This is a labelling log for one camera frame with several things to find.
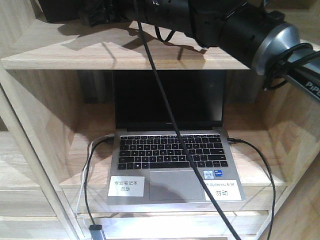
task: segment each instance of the touchpad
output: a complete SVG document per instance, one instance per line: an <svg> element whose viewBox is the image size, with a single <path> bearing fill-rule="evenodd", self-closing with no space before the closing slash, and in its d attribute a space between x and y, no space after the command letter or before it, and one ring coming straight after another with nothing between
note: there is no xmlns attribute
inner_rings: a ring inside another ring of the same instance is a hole
<svg viewBox="0 0 320 240"><path fill-rule="evenodd" d="M193 171L151 171L150 200L202 199L201 185Z"/></svg>

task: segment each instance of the laptop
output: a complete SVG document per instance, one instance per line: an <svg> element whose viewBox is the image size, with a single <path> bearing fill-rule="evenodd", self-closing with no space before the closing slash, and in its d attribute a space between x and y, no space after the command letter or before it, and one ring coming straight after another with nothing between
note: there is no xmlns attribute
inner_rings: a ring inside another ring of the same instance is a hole
<svg viewBox="0 0 320 240"><path fill-rule="evenodd" d="M225 70L159 70L183 141L217 201L245 194L223 129ZM151 70L113 71L116 133L108 205L210 202Z"/></svg>

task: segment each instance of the laptop lid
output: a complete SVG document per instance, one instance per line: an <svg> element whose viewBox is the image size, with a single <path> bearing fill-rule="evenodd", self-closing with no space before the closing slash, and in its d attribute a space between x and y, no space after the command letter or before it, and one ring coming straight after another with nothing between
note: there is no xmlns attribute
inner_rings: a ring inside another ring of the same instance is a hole
<svg viewBox="0 0 320 240"><path fill-rule="evenodd" d="M180 130L205 130L223 124L225 70L158 70ZM151 70L114 70L117 129L172 130Z"/></svg>

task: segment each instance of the laptop keyboard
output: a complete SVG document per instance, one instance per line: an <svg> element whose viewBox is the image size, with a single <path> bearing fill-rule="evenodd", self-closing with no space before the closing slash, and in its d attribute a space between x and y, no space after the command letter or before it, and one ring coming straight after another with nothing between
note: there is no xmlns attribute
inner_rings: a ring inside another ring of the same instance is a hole
<svg viewBox="0 0 320 240"><path fill-rule="evenodd" d="M219 134L181 135L198 168L228 167ZM121 136L118 169L190 168L176 135Z"/></svg>

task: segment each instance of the white cable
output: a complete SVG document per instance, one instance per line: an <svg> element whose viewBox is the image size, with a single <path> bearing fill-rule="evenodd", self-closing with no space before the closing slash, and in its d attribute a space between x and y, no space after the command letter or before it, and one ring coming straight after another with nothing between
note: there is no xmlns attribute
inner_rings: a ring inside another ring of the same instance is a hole
<svg viewBox="0 0 320 240"><path fill-rule="evenodd" d="M88 145L88 148L87 148L87 157L86 157L86 162L85 162L85 165L82 169L82 174L81 174L81 185L80 185L80 189L79 189L79 196L78 196L78 200L76 202L76 207L75 207L75 211L74 211L74 214L75 216L77 217L78 214L79 214L79 204L80 204L80 199L81 199L81 194L83 192L83 189L84 189L84 185L85 185L85 175L88 171L87 169L87 166L88 166L88 160L89 160L89 156L92 152L92 148L93 148L93 145L95 144L95 142L97 141L101 141L103 139L107 139L107 138L111 138L111 137L114 137L114 134L108 134L108 135L104 135L104 136L100 136L100 137L97 137L96 139L94 139L93 141L91 141L91 143Z"/></svg>

